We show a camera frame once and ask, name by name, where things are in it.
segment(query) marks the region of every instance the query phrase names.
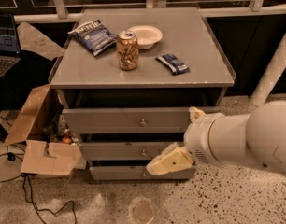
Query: box flap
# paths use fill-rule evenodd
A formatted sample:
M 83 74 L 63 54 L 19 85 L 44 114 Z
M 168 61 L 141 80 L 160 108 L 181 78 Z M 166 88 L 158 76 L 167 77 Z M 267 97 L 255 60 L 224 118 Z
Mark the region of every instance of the box flap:
M 19 116 L 15 119 L 10 133 L 4 142 L 6 145 L 21 143 L 28 138 L 49 92 L 50 84 L 31 90 Z
M 79 146 L 27 140 L 21 172 L 40 175 L 69 175 L 82 158 Z

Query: plate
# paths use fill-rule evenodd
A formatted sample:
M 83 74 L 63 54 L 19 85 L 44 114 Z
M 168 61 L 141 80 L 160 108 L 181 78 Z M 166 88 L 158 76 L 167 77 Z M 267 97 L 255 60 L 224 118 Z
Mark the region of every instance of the plate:
M 136 34 L 139 49 L 150 49 L 163 37 L 162 32 L 153 26 L 134 26 L 128 30 Z

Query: black cable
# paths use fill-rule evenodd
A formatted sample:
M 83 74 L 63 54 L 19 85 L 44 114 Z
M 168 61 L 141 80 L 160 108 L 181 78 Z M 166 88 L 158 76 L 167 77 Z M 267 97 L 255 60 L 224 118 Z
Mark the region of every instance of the black cable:
M 0 116 L 0 118 L 3 119 L 9 126 L 12 126 L 12 124 L 10 124 L 6 118 L 4 118 L 3 116 Z
M 30 187 L 30 199 L 31 200 L 28 200 L 27 199 L 27 189 L 26 189 L 26 180 L 28 181 L 28 184 L 29 184 L 29 187 Z M 76 213 L 75 213 L 75 202 L 74 201 L 68 201 L 63 207 L 61 207 L 57 212 L 52 212 L 50 209 L 47 209 L 47 208 L 43 208 L 43 209 L 39 209 L 37 204 L 34 202 L 34 198 L 33 198 L 33 188 L 32 188 L 32 185 L 31 185 L 31 178 L 29 175 L 27 175 L 25 178 L 24 178 L 24 181 L 23 181 L 23 190 L 24 190 L 24 198 L 25 198 L 25 201 L 27 201 L 28 203 L 31 203 L 36 211 L 36 214 L 38 215 L 39 219 L 42 221 L 42 223 L 44 224 L 47 224 L 43 219 L 42 217 L 40 216 L 39 212 L 49 212 L 51 214 L 53 214 L 54 216 L 57 216 L 58 214 L 60 214 L 62 212 L 63 209 L 65 209 L 70 203 L 72 203 L 72 213 L 74 215 L 74 218 L 75 218 L 75 224 L 77 224 L 77 217 L 76 217 Z
M 18 158 L 18 159 L 22 162 L 22 158 L 19 157 L 18 155 L 23 155 L 23 154 L 14 154 L 14 153 L 12 153 L 12 152 L 8 152 L 8 146 L 7 146 L 7 151 L 6 151 L 6 153 L 0 154 L 0 157 L 6 156 L 6 155 L 8 155 L 8 160 L 9 160 L 9 161 L 15 161 L 15 159 Z M 7 180 L 2 180 L 2 181 L 0 181 L 0 183 L 6 183 L 6 182 L 12 181 L 12 180 L 14 180 L 14 179 L 17 179 L 17 178 L 19 178 L 19 177 L 21 177 L 21 175 L 12 177 L 12 178 L 7 179 Z
M 12 145 L 12 146 L 17 147 L 17 148 L 21 149 L 23 152 L 25 152 L 24 149 L 21 148 L 21 147 L 18 147 L 18 146 L 16 146 L 16 145 Z M 18 158 L 18 159 L 22 162 L 22 158 L 19 157 L 18 155 L 24 155 L 24 153 L 22 153 L 22 154 L 14 154 L 14 153 L 12 153 L 12 152 L 8 152 L 8 146 L 7 146 L 6 153 L 0 154 L 0 157 L 6 156 L 6 155 L 8 155 L 8 158 L 7 158 L 7 159 L 8 159 L 9 161 L 15 161 L 16 158 Z M 18 175 L 18 176 L 16 176 L 16 177 L 13 177 L 13 178 L 10 178 L 10 179 L 7 179 L 7 180 L 2 180 L 2 181 L 0 181 L 0 183 L 5 183 L 5 182 L 12 181 L 12 180 L 17 179 L 17 178 L 19 178 L 19 177 L 21 177 L 21 176 L 23 176 L 23 175 Z M 31 198 L 30 201 L 27 199 L 27 190 L 26 190 L 26 187 L 25 187 L 26 180 L 28 180 L 28 184 L 29 184 L 29 187 L 30 187 L 30 198 Z M 63 207 L 61 207 L 57 212 L 52 212 L 50 209 L 47 209 L 47 208 L 39 209 L 38 206 L 37 206 L 37 204 L 34 202 L 33 189 L 32 189 L 32 185 L 31 185 L 31 178 L 30 178 L 29 175 L 26 175 L 26 176 L 24 177 L 22 187 L 23 187 L 23 190 L 24 190 L 24 198 L 25 198 L 25 201 L 27 201 L 28 203 L 31 203 L 31 204 L 33 205 L 34 209 L 36 210 L 36 214 L 38 215 L 38 217 L 39 217 L 39 219 L 42 221 L 42 223 L 47 224 L 47 223 L 42 219 L 42 217 L 40 216 L 39 212 L 46 211 L 46 212 L 50 212 L 50 213 L 53 214 L 54 216 L 57 216 L 58 214 L 60 214 L 60 213 L 62 212 L 63 209 L 65 209 L 70 203 L 72 203 L 72 213 L 73 213 L 73 215 L 74 215 L 75 224 L 77 224 L 77 216 L 76 216 L 76 213 L 75 213 L 75 202 L 74 202 L 74 201 L 68 201 L 68 202 L 67 202 Z

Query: drawer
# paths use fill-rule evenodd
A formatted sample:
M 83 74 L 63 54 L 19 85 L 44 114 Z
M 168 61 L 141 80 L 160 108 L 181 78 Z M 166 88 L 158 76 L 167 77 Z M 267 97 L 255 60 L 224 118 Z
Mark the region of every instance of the drawer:
M 190 124 L 189 108 L 65 109 L 73 133 L 181 133 Z
M 144 166 L 94 166 L 90 173 L 94 180 L 167 180 L 167 179 L 190 179 L 195 173 L 195 165 L 190 169 L 168 173 L 166 175 L 151 175 Z
M 85 160 L 151 160 L 171 142 L 82 143 L 80 151 Z

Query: computer screen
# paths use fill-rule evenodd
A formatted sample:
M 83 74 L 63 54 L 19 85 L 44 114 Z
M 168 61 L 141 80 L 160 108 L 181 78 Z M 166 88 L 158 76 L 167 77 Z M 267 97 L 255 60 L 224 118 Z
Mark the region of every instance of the computer screen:
M 0 51 L 20 52 L 12 14 L 0 13 Z

